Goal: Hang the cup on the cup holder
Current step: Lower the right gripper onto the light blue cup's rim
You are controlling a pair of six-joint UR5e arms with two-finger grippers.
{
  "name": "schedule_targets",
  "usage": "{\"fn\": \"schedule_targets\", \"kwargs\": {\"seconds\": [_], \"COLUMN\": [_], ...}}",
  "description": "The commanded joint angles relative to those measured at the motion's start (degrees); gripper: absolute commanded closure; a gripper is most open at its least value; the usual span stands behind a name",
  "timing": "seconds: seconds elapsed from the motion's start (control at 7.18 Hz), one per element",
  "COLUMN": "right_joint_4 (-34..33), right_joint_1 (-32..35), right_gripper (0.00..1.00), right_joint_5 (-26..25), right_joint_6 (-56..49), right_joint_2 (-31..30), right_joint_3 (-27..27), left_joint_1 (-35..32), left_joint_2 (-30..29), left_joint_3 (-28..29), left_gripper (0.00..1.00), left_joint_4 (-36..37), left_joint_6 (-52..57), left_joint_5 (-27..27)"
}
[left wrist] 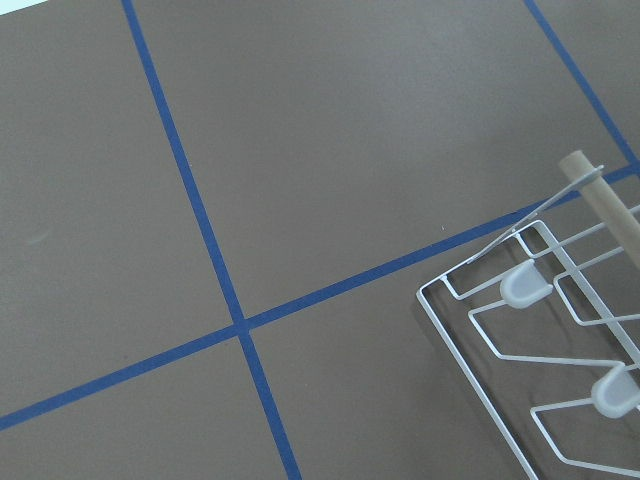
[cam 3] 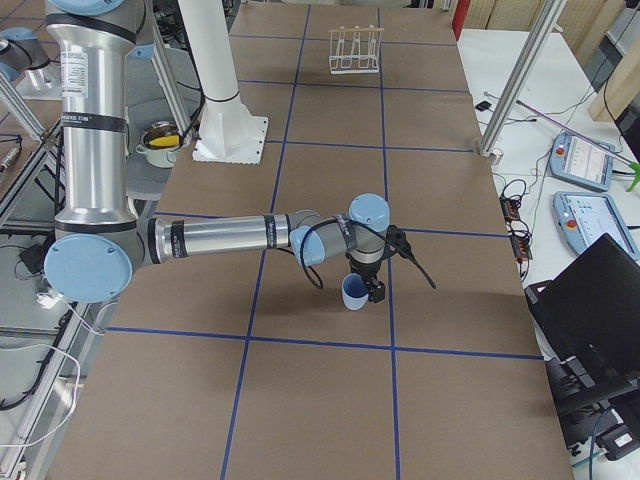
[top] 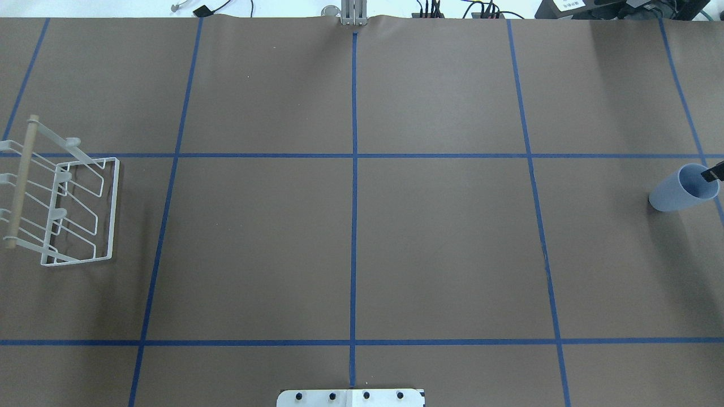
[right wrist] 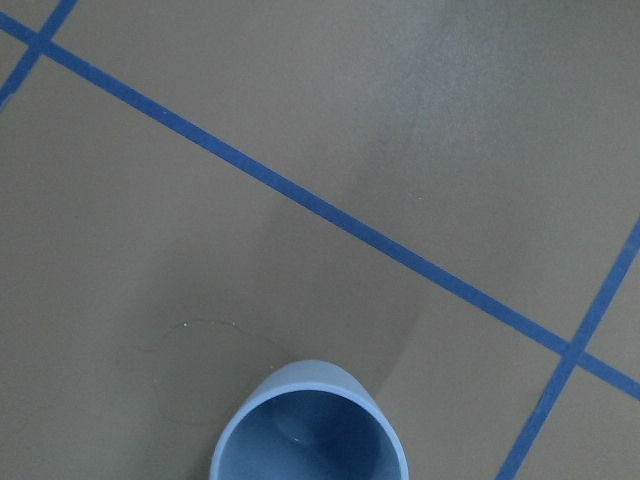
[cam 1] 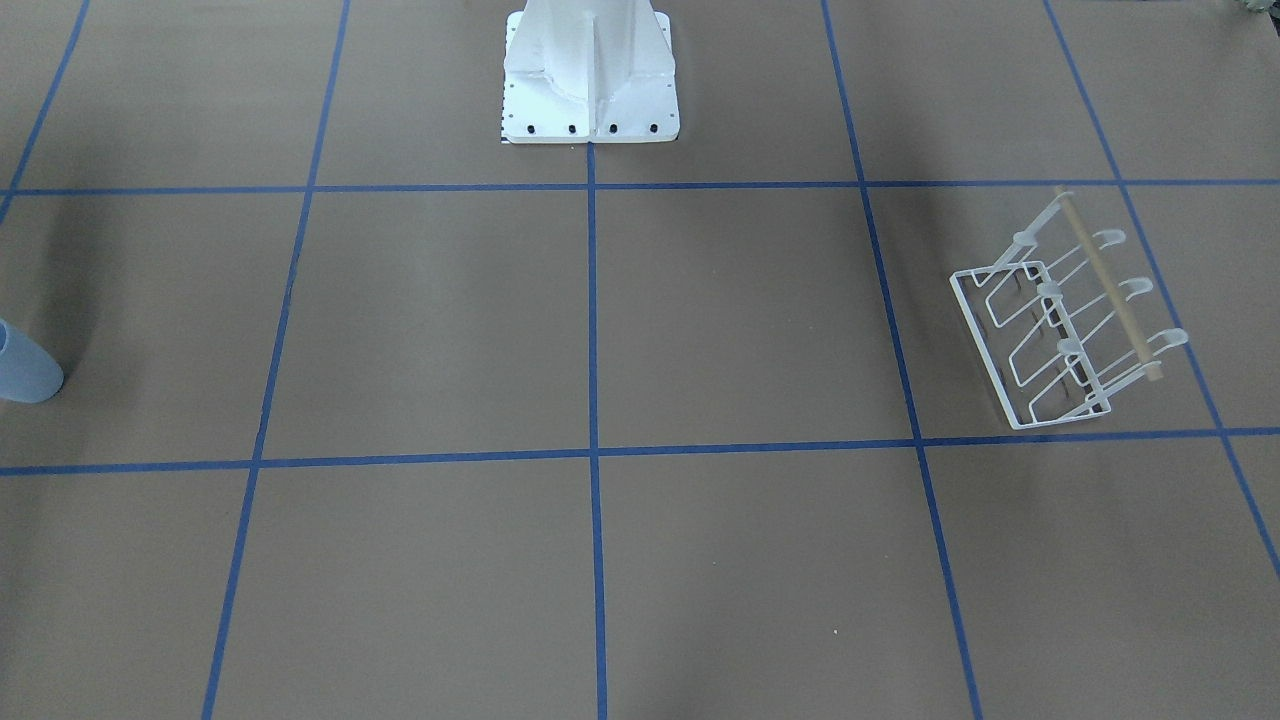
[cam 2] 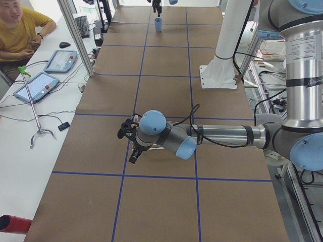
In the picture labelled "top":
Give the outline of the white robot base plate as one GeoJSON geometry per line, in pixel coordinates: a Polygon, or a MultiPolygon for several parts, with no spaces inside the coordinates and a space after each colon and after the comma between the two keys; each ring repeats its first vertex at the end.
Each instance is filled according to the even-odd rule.
{"type": "Polygon", "coordinates": [[[425,406],[422,389],[288,389],[277,406],[425,406]]]}

